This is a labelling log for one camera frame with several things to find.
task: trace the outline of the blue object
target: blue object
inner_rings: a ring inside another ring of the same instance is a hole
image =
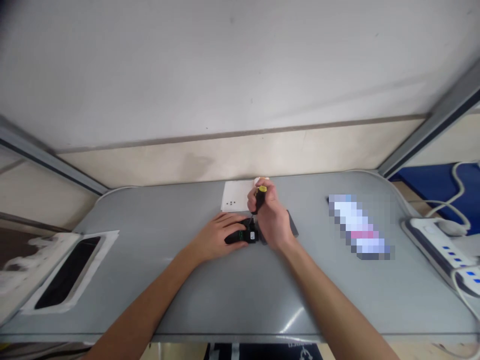
[[[404,167],[396,179],[407,184],[423,200],[447,201],[459,192],[457,182],[452,176],[454,164]],[[460,210],[470,221],[468,235],[480,234],[480,168],[476,163],[462,164],[456,171],[465,186],[465,193],[452,205]],[[439,204],[429,203],[432,208]],[[450,208],[445,206],[438,211],[444,219],[462,223]]]

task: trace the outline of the pixelated label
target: pixelated label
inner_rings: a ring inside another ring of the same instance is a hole
[[[328,213],[340,225],[346,245],[361,260],[391,260],[395,246],[381,237],[378,227],[369,221],[362,203],[350,194],[330,195]]]

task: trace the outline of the forearm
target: forearm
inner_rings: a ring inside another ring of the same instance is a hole
[[[85,359],[140,359],[165,311],[198,264],[191,251],[182,250],[110,326]]]
[[[395,359],[397,355],[362,313],[315,264],[296,239],[279,249],[337,360]]]

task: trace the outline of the screwdriver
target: screwdriver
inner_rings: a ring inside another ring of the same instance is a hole
[[[267,187],[266,186],[260,186],[256,192],[255,192],[255,199],[256,199],[256,210],[251,211],[252,215],[257,215],[259,212],[260,208],[265,202],[265,195],[267,194]]]

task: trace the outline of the table surface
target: table surface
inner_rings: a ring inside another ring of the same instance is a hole
[[[473,341],[467,308],[401,230],[406,217],[390,184],[364,172],[274,178],[298,240],[387,339]],[[102,199],[76,232],[119,230],[76,306],[17,314],[0,341],[95,341],[220,209],[224,182],[139,187]],[[393,260],[360,260],[329,217],[330,194],[355,194],[395,245]],[[162,319],[154,341],[323,341],[292,276],[256,243],[197,268]]]

